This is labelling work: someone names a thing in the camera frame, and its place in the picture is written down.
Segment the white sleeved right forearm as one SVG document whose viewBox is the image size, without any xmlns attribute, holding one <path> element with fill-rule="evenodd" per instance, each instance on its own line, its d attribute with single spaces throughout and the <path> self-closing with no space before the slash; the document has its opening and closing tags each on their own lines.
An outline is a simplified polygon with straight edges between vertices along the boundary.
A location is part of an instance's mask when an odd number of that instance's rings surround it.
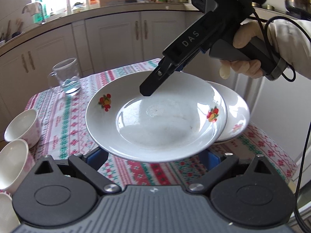
<svg viewBox="0 0 311 233">
<path fill-rule="evenodd" d="M 310 21 L 295 20 L 307 36 L 293 23 L 277 19 L 269 24 L 269 39 L 280 56 L 296 72 L 310 79 Z"/>
</svg>

